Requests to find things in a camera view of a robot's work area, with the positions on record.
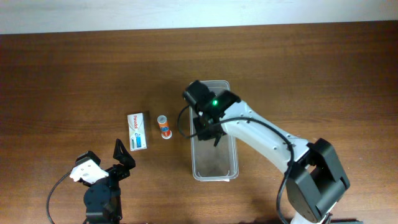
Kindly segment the orange tablet tube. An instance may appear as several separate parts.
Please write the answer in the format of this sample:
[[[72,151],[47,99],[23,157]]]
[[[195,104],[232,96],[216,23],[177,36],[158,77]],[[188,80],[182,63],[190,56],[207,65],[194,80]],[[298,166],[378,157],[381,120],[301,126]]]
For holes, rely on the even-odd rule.
[[[172,131],[165,115],[160,115],[157,118],[157,122],[161,131],[161,135],[164,139],[170,139],[172,137]]]

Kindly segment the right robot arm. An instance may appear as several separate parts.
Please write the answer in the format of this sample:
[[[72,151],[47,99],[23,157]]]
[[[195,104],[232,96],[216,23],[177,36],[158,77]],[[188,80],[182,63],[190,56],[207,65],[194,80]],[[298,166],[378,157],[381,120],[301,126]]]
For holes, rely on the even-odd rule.
[[[311,143],[278,128],[230,91],[202,90],[186,99],[198,115],[198,137],[219,139],[227,134],[251,146],[283,173],[277,193],[295,209],[292,223],[324,223],[349,189],[348,176],[335,148],[325,139]]]

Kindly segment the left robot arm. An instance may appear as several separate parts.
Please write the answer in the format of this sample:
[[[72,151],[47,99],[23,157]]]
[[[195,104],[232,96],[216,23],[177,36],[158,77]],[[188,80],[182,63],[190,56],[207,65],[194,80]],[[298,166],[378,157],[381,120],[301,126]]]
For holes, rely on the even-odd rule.
[[[119,224],[123,219],[119,182],[130,176],[136,162],[120,139],[116,140],[113,158],[119,163],[106,169],[108,176],[91,184],[85,192],[85,223]]]

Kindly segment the clear plastic container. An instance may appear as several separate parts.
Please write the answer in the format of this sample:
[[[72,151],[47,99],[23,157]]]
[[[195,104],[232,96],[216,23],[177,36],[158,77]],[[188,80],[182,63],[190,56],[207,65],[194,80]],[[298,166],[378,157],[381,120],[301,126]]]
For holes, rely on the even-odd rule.
[[[194,110],[190,107],[190,134],[192,147],[193,176],[199,181],[229,181],[239,174],[235,138],[224,135],[218,145],[214,147],[215,139],[199,141],[195,134],[193,118],[199,112],[215,120],[221,113],[225,113],[239,97],[230,92],[229,83],[225,80],[200,81],[215,97],[202,109]]]

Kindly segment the white Panadol box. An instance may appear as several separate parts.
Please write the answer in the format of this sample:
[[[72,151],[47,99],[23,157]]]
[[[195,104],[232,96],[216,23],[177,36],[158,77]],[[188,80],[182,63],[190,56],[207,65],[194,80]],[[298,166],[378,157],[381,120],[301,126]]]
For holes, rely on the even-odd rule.
[[[130,151],[138,151],[147,148],[145,121],[143,113],[129,114],[127,116],[129,126]]]

